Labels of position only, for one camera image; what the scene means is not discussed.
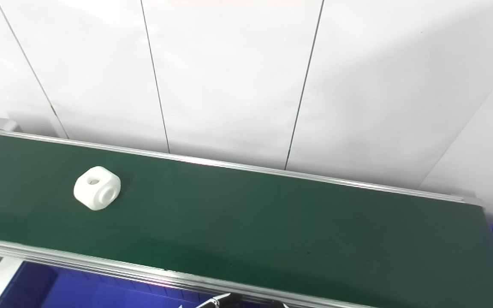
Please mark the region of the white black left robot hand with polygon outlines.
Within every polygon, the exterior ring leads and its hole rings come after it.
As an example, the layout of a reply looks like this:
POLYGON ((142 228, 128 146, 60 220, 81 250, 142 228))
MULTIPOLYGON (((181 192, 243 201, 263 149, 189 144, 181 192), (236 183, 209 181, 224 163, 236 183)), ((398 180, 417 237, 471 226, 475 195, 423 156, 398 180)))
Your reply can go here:
POLYGON ((238 308, 243 295, 239 293, 224 293, 213 296, 202 302, 197 308, 238 308))

